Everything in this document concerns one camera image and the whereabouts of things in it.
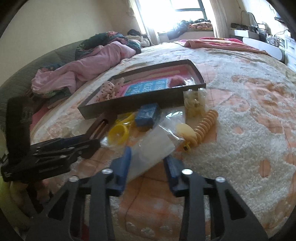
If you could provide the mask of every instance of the bed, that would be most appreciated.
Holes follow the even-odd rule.
[[[94,120],[84,120],[77,106],[113,75],[181,59],[196,64],[207,83],[207,105],[219,112],[204,143],[183,155],[185,165],[204,177],[226,177],[272,237],[296,205],[296,74],[270,56],[176,43],[145,48],[45,114],[31,132],[32,143],[83,133]],[[132,133],[134,140],[139,135]],[[50,178],[50,189],[56,192],[71,175],[95,174],[120,152],[100,148],[91,159],[74,163],[71,172]],[[178,239],[183,199],[170,193],[161,163],[110,203],[117,240]],[[210,234],[207,209],[206,217]]]

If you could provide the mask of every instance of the metal bolt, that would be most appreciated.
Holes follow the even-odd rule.
[[[191,174],[193,173],[193,171],[192,171],[191,169],[183,169],[183,170],[182,170],[182,173],[183,173],[184,175],[191,175]]]
[[[79,180],[79,177],[77,177],[77,176],[71,176],[71,177],[69,177],[69,182],[74,183],[74,182],[77,182],[78,180]]]
[[[216,182],[224,183],[225,181],[226,181],[225,177],[222,177],[222,176],[216,177]]]
[[[105,168],[102,170],[103,174],[111,174],[113,172],[113,170],[111,168]]]

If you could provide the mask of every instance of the quilted gray fabric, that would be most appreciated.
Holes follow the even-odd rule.
[[[55,49],[27,64],[0,86],[0,127],[5,131],[7,101],[11,97],[24,95],[31,88],[31,80],[37,70],[51,63],[69,63],[74,61],[75,50],[82,41]]]

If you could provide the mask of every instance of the orange spiral cord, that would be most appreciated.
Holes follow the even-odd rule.
[[[216,123],[216,119],[219,114],[215,110],[209,110],[205,116],[202,118],[201,122],[193,127],[196,137],[198,139],[198,144],[202,143],[202,140],[205,138],[205,135],[209,132],[211,127]]]

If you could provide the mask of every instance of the red blanket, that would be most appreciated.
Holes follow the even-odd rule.
[[[179,40],[175,41],[174,43],[192,49],[214,48],[224,50],[247,51],[252,53],[262,53],[269,55],[267,52],[261,51],[247,44],[244,44],[242,41],[238,39],[200,38],[194,40]]]

